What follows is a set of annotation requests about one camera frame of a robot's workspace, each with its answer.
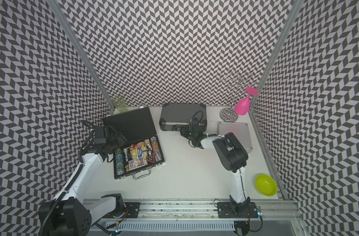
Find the silver aluminium poker case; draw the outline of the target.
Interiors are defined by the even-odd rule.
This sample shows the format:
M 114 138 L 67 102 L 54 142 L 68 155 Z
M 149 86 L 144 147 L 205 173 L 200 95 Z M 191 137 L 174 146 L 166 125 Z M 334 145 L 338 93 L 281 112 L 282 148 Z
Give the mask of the silver aluminium poker case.
M 241 145 L 245 148 L 248 154 L 253 150 L 249 127 L 247 123 L 226 123 L 220 122 L 218 124 L 218 134 L 223 136 L 227 133 L 233 133 L 239 140 Z

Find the black poker case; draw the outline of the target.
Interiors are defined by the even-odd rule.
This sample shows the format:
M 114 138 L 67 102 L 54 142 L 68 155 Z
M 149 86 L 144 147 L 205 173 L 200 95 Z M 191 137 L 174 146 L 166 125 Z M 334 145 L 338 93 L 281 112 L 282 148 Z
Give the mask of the black poker case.
M 187 127 L 193 115 L 200 120 L 200 127 L 205 132 L 207 129 L 207 107 L 205 104 L 199 103 L 165 103 L 162 106 L 159 126 L 162 131 L 180 131 L 181 128 Z
M 103 124 L 113 126 L 120 131 L 127 143 L 122 147 L 124 157 L 124 166 L 126 173 L 118 176 L 114 167 L 114 178 L 116 180 L 127 176 L 133 176 L 135 180 L 143 178 L 144 175 L 136 177 L 141 171 L 164 164 L 165 158 L 162 153 L 160 141 L 154 125 L 150 108 L 143 107 L 122 114 L 111 115 L 103 118 Z M 147 165 L 145 158 L 138 158 L 137 149 L 146 147 L 148 156 L 155 154 L 155 163 Z

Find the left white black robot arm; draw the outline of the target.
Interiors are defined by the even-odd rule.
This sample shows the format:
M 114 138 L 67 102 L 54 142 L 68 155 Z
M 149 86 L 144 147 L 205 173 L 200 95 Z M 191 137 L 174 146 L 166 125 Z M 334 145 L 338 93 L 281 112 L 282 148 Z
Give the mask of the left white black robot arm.
M 122 216 L 127 215 L 119 193 L 102 196 L 90 208 L 83 204 L 97 170 L 127 140 L 113 126 L 95 126 L 84 120 L 81 122 L 91 133 L 80 148 L 79 164 L 75 172 L 53 200 L 39 208 L 40 236 L 85 236 L 92 226 L 109 236 L 118 236 L 119 231 L 109 231 L 99 221 L 113 211 Z

